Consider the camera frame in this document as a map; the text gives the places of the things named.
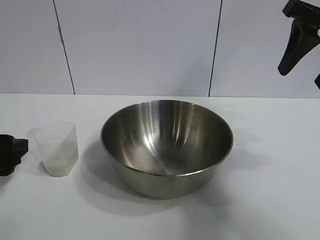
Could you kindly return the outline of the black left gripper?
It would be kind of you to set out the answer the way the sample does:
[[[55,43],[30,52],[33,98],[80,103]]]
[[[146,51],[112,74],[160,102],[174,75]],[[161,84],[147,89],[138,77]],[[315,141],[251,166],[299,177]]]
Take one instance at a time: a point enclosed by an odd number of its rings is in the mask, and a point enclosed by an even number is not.
[[[28,152],[29,141],[14,138],[11,135],[0,135],[0,176],[8,176],[15,171],[18,161]]]

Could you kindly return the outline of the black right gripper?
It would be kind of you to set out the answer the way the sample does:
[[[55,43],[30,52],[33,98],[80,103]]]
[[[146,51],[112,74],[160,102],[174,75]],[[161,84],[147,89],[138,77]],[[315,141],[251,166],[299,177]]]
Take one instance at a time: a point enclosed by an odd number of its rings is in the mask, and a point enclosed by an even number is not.
[[[301,0],[289,0],[282,12],[288,18],[302,20],[292,22],[287,47],[277,67],[279,73],[286,76],[305,55],[320,44],[320,26],[315,25],[320,23],[320,8]],[[320,74],[314,83],[320,89]]]

